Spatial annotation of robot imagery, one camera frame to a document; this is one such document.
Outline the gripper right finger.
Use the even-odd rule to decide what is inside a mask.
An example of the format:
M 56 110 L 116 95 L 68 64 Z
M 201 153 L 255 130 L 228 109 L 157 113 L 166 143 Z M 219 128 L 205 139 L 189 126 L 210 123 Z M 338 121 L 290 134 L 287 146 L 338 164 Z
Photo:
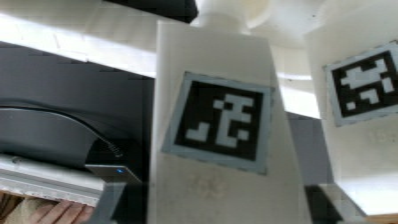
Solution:
M 313 224 L 372 224 L 336 184 L 306 186 Z

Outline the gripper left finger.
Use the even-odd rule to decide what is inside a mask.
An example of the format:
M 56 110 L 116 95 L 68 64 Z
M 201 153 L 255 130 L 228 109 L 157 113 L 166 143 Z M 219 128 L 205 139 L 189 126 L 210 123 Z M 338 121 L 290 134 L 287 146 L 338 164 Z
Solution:
M 146 224 L 148 188 L 143 184 L 114 182 L 105 191 L 86 224 Z

